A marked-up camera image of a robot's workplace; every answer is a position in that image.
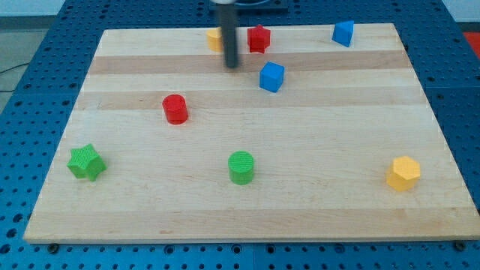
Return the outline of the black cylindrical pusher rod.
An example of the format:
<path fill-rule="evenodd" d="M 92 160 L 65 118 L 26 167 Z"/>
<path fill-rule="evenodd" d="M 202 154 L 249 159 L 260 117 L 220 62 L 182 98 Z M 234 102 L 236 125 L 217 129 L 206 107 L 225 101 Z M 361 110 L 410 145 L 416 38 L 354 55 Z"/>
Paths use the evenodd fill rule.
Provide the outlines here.
<path fill-rule="evenodd" d="M 228 68 L 239 66 L 237 44 L 237 11 L 234 2 L 218 2 L 217 18 L 223 38 L 224 62 Z"/>

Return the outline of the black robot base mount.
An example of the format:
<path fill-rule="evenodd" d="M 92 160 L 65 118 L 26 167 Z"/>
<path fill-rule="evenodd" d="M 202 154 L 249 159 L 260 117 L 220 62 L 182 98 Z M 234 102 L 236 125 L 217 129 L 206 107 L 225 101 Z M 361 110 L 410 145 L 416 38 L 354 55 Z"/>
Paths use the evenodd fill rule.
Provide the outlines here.
<path fill-rule="evenodd" d="M 219 5 L 235 5 L 239 13 L 255 13 L 263 11 L 288 11 L 288 0 L 209 0 L 208 12 L 213 14 Z"/>

